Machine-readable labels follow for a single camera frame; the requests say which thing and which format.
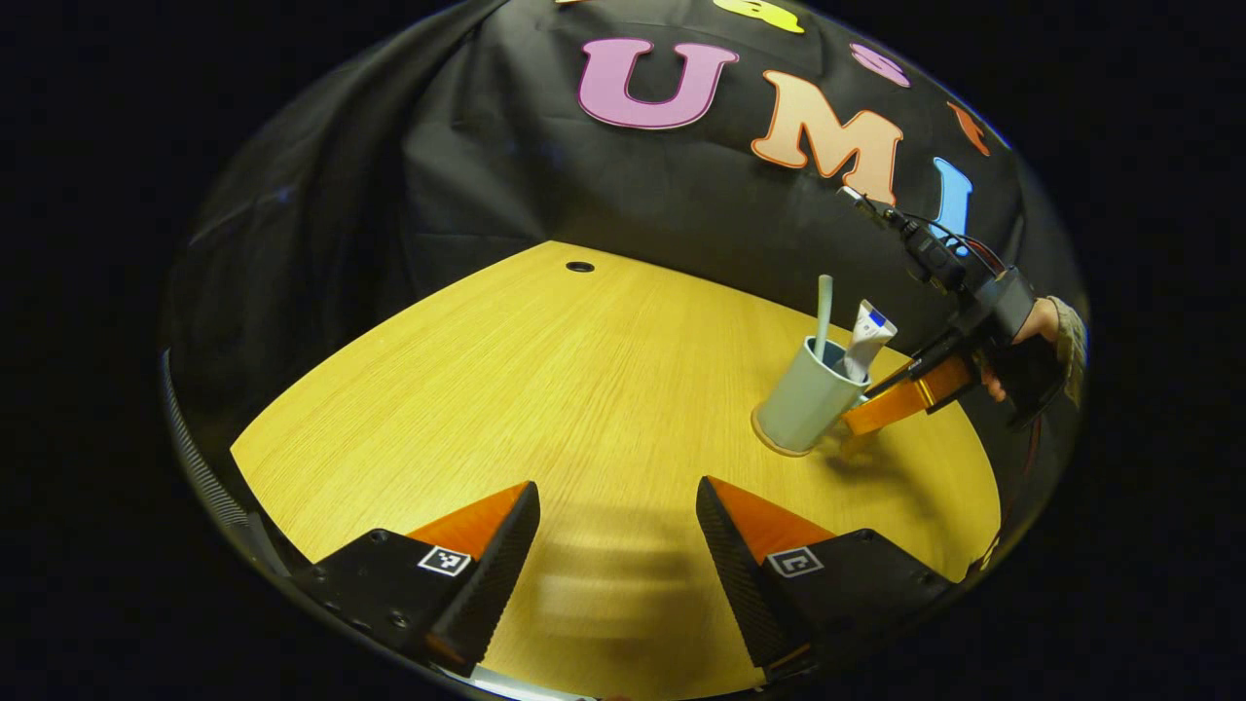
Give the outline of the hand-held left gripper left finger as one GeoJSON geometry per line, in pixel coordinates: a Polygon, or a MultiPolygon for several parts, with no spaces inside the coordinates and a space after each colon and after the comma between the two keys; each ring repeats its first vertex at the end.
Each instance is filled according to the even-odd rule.
{"type": "Polygon", "coordinates": [[[540,523],[537,484],[521,482],[407,534],[369,530],[292,576],[383,647],[468,676],[493,641],[540,523]]]}

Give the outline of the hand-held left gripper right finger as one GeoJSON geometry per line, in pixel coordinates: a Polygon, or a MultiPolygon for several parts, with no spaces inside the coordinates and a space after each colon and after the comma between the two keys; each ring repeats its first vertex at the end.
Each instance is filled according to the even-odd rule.
{"type": "Polygon", "coordinates": [[[877,530],[836,534],[715,476],[699,482],[697,519],[748,656],[770,684],[855,664],[954,589],[877,530]]]}

